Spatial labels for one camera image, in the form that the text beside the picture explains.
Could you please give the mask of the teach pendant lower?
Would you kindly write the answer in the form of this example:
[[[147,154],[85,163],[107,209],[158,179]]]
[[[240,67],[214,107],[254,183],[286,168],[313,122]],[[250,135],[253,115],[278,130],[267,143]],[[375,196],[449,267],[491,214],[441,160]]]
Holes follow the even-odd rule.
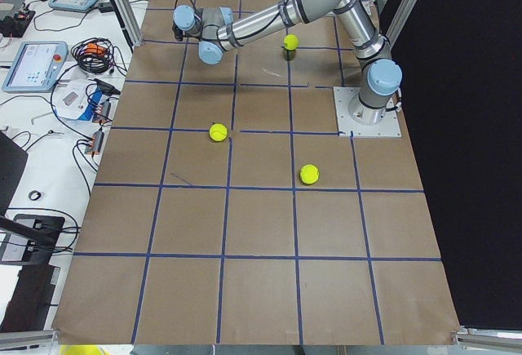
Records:
[[[69,53],[64,41],[22,42],[2,90],[7,93],[47,93],[58,81]]]

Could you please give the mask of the tennis ball centre left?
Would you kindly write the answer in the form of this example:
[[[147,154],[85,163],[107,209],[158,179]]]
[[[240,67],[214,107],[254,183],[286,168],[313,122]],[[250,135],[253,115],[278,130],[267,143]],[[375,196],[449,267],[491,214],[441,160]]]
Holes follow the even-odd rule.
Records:
[[[214,142],[222,142],[228,137],[228,129],[222,123],[213,123],[209,129],[209,136]]]

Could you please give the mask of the orange grey connector box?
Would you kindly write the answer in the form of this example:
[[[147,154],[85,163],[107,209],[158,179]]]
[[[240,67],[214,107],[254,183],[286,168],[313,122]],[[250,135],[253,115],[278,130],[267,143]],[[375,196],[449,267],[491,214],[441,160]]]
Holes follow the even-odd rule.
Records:
[[[86,155],[98,155],[103,147],[105,133],[102,130],[96,131],[84,150],[84,154]]]

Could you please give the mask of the tennis ball upper middle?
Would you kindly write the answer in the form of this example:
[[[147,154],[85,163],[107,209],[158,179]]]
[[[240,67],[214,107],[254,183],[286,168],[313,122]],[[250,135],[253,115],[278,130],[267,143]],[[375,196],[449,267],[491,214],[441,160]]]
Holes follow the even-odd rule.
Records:
[[[299,38],[294,34],[287,34],[283,39],[283,48],[286,51],[296,51],[299,47]]]

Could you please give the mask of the tennis ball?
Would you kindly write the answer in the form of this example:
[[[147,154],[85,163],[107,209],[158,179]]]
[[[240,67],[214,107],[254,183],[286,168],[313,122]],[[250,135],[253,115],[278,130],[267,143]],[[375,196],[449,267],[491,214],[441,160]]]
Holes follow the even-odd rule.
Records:
[[[222,142],[228,137],[228,129],[222,123],[213,123],[209,129],[209,136],[214,142]]]
[[[299,47],[299,38],[294,34],[287,34],[283,39],[283,48],[286,51],[296,51]]]
[[[311,163],[305,164],[299,171],[299,178],[305,185],[315,184],[320,178],[319,168]]]

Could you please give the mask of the black monitor corner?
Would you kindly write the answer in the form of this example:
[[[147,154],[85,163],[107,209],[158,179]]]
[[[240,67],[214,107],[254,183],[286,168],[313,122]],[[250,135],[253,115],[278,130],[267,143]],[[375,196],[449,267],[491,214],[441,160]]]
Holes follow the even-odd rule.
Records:
[[[28,154],[2,132],[0,144],[1,215],[7,213],[7,208],[18,188],[27,161]]]

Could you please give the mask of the brown paper mat blue grid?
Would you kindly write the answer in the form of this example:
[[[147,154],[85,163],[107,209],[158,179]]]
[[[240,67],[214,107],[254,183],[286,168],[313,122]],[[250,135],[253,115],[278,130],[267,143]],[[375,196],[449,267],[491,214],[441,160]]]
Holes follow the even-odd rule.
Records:
[[[339,18],[203,64],[150,0],[53,322],[64,344],[447,344],[459,322],[407,130],[338,134]],[[193,0],[244,18],[280,0]],[[213,123],[228,137],[214,142]],[[299,171],[319,168],[305,185]]]

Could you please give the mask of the tennis ball lower right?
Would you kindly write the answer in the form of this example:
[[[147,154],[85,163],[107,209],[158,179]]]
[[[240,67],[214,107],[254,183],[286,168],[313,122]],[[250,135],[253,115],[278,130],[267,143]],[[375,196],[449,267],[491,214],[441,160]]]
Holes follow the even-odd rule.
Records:
[[[315,184],[320,178],[319,168],[311,163],[305,164],[299,171],[299,178],[305,185]]]

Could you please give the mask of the aluminium frame post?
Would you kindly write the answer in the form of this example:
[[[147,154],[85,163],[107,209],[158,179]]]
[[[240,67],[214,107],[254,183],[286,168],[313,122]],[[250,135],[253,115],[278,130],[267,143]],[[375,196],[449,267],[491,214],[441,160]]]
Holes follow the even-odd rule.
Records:
[[[143,34],[140,31],[135,13],[133,12],[130,0],[109,0],[117,17],[124,38],[133,52],[143,41]]]

